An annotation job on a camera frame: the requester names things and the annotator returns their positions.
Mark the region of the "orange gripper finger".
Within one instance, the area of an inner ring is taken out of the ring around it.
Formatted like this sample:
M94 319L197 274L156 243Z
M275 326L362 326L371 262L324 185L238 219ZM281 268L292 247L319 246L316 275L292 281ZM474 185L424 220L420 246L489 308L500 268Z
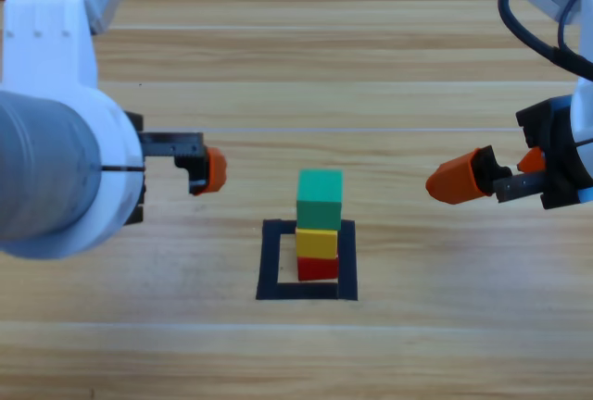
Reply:
M191 195L216 193L226 182L226 157L216 147L206 146L198 156L177 156L174 164L188 172L188 191Z
M437 201L458 205L491 196L494 182L511 176L511 169L498 164L488 145L441 164L426 181L425 189Z
M540 172L546 169L544 152L539 147L531 148L517 164L521 172Z

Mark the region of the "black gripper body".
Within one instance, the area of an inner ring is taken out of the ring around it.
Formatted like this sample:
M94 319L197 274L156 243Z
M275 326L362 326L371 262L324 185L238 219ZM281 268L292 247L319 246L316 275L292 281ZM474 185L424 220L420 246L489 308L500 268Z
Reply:
M494 181L500 203L538 194L545 209L573 206L580 203L579 193L592 187L591 173L577 153L581 144L572 132L571 100L553 97L516 113L527 146L541 151L544 169Z
M126 111L143 151L143 159L172 157L174 165L188 173L189 194L204 192L204 142L200 132L145 131L144 117Z

